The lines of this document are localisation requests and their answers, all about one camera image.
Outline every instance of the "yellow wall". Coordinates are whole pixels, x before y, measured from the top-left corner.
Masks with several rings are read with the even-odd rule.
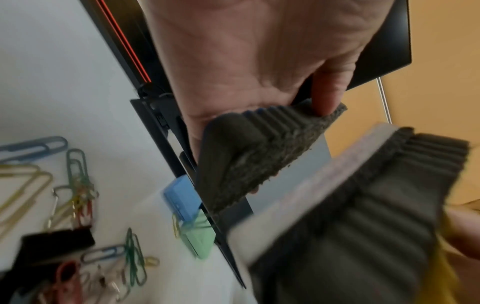
[[[393,123],[480,144],[480,1],[410,0],[410,28],[413,63],[383,77]],[[375,96],[366,87],[347,93],[345,103],[351,110],[344,116],[349,116],[342,117],[327,135],[332,155],[337,155],[346,141],[353,142],[350,138],[339,141],[340,129],[353,130],[360,121],[359,129],[363,130],[379,120],[378,106],[366,100],[375,98],[381,108],[379,93],[376,91]],[[360,137],[356,129],[353,132],[356,139]],[[461,204],[479,198],[477,148],[472,150],[450,202]]]

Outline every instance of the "metal rod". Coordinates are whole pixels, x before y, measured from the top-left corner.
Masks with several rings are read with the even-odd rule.
[[[378,90],[380,91],[381,102],[383,103],[383,109],[385,110],[386,120],[389,124],[392,123],[392,117],[390,116],[389,103],[387,102],[387,96],[385,95],[384,84],[382,83],[382,78],[378,77],[376,79],[378,84]]]

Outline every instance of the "blue paper clip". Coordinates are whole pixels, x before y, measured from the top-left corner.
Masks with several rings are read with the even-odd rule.
[[[90,255],[97,255],[97,253],[103,253],[102,255],[98,257],[94,257],[89,259],[88,257]],[[80,261],[83,264],[92,264],[96,263],[98,261],[103,261],[106,259],[111,259],[111,258],[118,258],[124,255],[127,252],[127,247],[123,244],[121,245],[115,245],[115,246],[110,246],[110,247],[105,247],[105,248],[100,248],[100,249],[95,249],[91,251],[87,251],[84,254],[81,255]]]
[[[63,143],[59,147],[51,148],[49,144],[53,143]],[[61,151],[65,151],[69,147],[69,142],[62,136],[50,136],[50,137],[43,137],[33,140],[28,140],[20,143],[10,144],[0,146],[0,152],[18,152],[21,150],[27,150],[32,148],[42,147],[43,149],[40,151],[35,151],[23,155],[16,155],[12,157],[7,157],[4,159],[0,159],[0,164],[7,164],[7,163],[27,163],[33,162],[38,159],[59,153]]]

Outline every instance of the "orange stripe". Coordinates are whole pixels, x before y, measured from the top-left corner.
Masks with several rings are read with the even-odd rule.
[[[144,66],[142,65],[140,59],[138,58],[137,54],[135,53],[134,49],[132,48],[128,39],[126,38],[125,34],[123,33],[122,29],[120,28],[119,24],[115,20],[115,17],[113,16],[112,12],[108,8],[107,4],[105,3],[105,0],[97,0],[97,3],[100,6],[101,11],[105,14],[105,17],[107,18],[111,27],[115,31],[116,35],[120,39],[121,44],[126,49],[128,55],[130,56],[131,60],[135,64],[136,68],[138,69],[138,72],[140,73],[141,77],[143,78],[143,81],[152,82],[152,80],[150,79],[150,76],[148,75],[147,71],[145,70]]]

